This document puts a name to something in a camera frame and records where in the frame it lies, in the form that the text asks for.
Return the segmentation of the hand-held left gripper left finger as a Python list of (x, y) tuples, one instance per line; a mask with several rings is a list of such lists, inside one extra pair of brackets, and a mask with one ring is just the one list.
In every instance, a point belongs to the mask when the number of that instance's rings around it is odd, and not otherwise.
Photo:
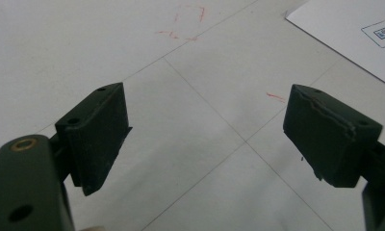
[(73, 182), (85, 196), (103, 186), (129, 125), (124, 86), (100, 87), (55, 124), (60, 142), (73, 159)]

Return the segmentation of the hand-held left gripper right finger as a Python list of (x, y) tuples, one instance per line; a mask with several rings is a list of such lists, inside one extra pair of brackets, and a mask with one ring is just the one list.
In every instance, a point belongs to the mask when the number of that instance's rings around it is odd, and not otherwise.
[(283, 130), (319, 179), (353, 188), (382, 125), (322, 90), (294, 84)]

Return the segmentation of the white paper sheet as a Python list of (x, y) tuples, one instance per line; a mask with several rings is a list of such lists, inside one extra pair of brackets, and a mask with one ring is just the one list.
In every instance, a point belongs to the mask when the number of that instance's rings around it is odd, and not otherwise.
[(385, 0), (307, 0), (286, 19), (385, 83)]

